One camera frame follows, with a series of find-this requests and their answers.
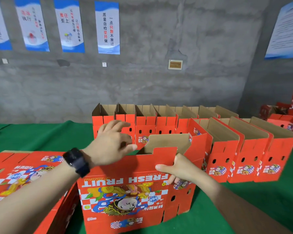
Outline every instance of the person's left hand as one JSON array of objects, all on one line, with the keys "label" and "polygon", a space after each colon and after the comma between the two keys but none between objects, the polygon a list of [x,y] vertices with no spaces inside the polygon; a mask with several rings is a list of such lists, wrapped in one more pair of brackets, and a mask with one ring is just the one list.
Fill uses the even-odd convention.
[{"label": "person's left hand", "polygon": [[100,127],[97,138],[82,149],[91,168],[114,163],[137,149],[131,136],[120,133],[129,126],[128,122],[114,120]]}]

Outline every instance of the forearm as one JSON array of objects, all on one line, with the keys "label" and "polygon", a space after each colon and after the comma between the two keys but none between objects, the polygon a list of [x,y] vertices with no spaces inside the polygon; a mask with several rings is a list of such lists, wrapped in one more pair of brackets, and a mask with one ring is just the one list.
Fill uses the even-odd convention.
[{"label": "forearm", "polygon": [[291,233],[200,169],[195,173],[194,183],[211,199],[235,233]]},{"label": "forearm", "polygon": [[78,177],[74,168],[61,163],[0,201],[0,234],[32,234]]}]

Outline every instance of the green tablecloth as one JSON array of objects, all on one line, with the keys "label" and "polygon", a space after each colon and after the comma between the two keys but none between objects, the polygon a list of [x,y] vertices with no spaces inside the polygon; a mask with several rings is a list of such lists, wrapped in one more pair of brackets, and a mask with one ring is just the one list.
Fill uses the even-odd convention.
[{"label": "green tablecloth", "polygon": [[[63,124],[0,124],[0,152],[23,151],[67,151],[80,149],[93,139],[91,124],[71,121]],[[278,182],[224,184],[251,204],[293,231],[293,151]],[[133,231],[131,233],[233,233],[224,218],[209,198],[199,189],[195,190],[192,208],[168,222]],[[80,205],[66,233],[86,233]]]}]

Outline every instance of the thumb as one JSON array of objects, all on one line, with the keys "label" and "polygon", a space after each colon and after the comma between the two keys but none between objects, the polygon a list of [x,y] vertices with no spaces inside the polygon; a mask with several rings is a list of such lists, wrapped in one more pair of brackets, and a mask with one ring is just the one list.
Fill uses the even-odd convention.
[{"label": "thumb", "polygon": [[162,173],[169,173],[171,174],[173,171],[173,166],[167,166],[164,164],[158,164],[155,166],[155,169]]},{"label": "thumb", "polygon": [[137,145],[136,144],[129,144],[127,145],[125,148],[121,149],[121,155],[124,157],[129,153],[132,153],[133,151],[135,151],[137,149]]}]

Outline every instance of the cartoon face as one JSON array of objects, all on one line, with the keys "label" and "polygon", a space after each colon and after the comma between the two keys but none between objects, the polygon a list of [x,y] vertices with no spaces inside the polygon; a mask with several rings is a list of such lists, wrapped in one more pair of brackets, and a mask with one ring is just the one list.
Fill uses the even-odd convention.
[{"label": "cartoon face", "polygon": [[40,178],[43,174],[47,173],[48,171],[46,170],[40,170],[38,172],[36,172],[35,174],[33,174],[31,177],[30,177],[30,180],[31,181],[35,181],[37,180],[38,178]]},{"label": "cartoon face", "polygon": [[187,181],[185,181],[184,183],[181,184],[182,187],[185,187],[188,184]]},{"label": "cartoon face", "polygon": [[127,197],[127,198],[121,199],[118,202],[117,207],[122,210],[131,210],[131,209],[134,209],[137,204],[138,204],[138,201],[136,199]]}]

